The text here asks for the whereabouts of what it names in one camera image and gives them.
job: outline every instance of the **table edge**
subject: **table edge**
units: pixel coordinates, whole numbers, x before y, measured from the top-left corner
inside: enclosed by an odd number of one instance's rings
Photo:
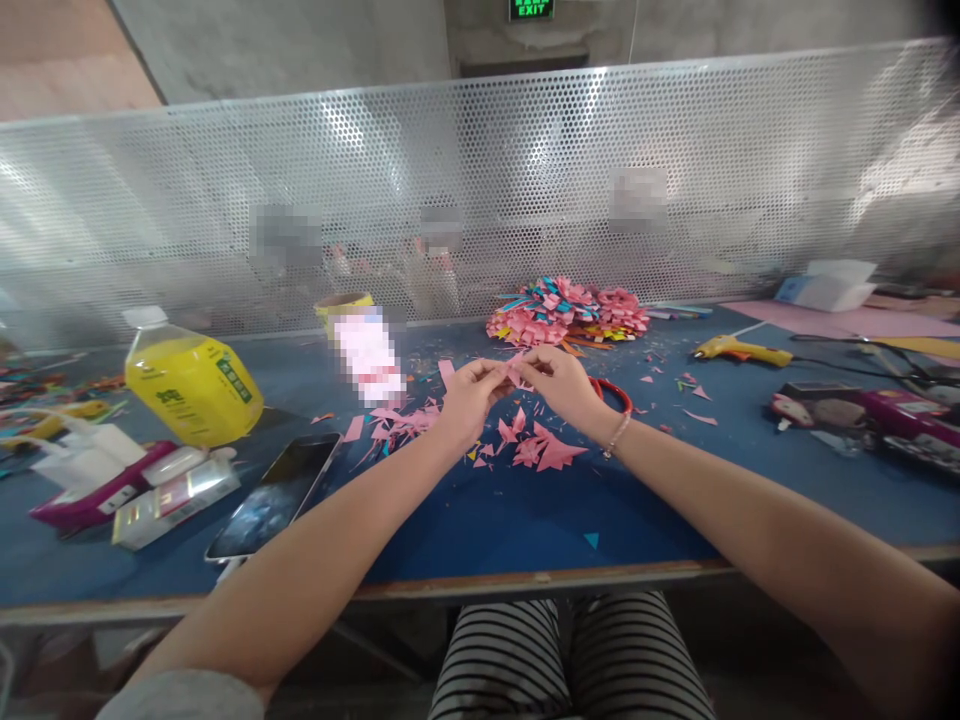
[[[960,544],[899,548],[921,563],[960,560]],[[382,583],[361,587],[354,603],[374,606],[397,600],[445,600],[517,592],[563,592],[584,587],[628,584],[670,584],[735,573],[723,558],[703,561],[617,565],[533,573],[504,573]],[[206,595],[179,595],[137,600],[82,601],[23,605],[0,609],[0,629],[66,625],[122,625],[173,623],[193,610]]]

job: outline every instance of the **hand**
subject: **hand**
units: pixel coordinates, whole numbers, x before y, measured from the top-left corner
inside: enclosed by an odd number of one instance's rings
[[[593,441],[609,442],[623,416],[597,396],[573,355],[541,345],[524,355],[517,369],[557,415]]]
[[[443,410],[434,427],[443,428],[467,452],[483,432],[490,408],[513,390],[505,363],[474,360],[448,379]]]

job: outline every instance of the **forearm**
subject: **forearm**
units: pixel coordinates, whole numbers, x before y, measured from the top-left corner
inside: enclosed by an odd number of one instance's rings
[[[393,534],[460,458],[457,448],[432,430],[324,500],[174,628],[132,682],[191,668],[272,688],[334,623]]]
[[[599,414],[591,423],[594,439],[608,441],[621,417]],[[727,560],[816,630],[875,700],[887,691],[896,695],[883,698],[888,710],[924,685],[910,680],[906,691],[898,688],[907,674],[886,675],[902,668],[900,661],[923,666],[935,683],[935,666],[951,649],[960,617],[960,594],[948,583],[807,498],[641,423],[631,422],[615,454]],[[878,651],[887,657],[874,662]],[[886,662],[891,654],[899,654],[893,665]]]

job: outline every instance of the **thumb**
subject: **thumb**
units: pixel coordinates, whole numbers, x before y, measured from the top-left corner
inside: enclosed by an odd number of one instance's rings
[[[520,377],[533,385],[537,391],[540,391],[544,384],[550,381],[549,377],[537,370],[533,365],[517,363],[516,368],[520,371]]]
[[[489,395],[490,393],[492,393],[494,390],[497,389],[497,386],[503,382],[503,379],[506,376],[507,376],[506,364],[499,365],[495,367],[493,370],[491,370],[490,372],[488,372],[483,377],[482,380],[477,382],[477,385],[480,387],[481,390],[483,390],[483,392]]]

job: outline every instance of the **person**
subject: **person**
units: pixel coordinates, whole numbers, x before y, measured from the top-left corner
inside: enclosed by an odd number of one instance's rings
[[[947,710],[960,592],[893,547],[756,473],[624,416],[570,355],[534,349],[523,379],[813,628],[893,718]],[[504,364],[455,373],[434,427],[306,513],[225,580],[104,707],[115,718],[262,718],[397,529],[474,446],[514,388]],[[713,718],[663,596],[574,603],[569,673],[557,603],[464,608],[430,717]],[[960,713],[951,717],[960,717]]]

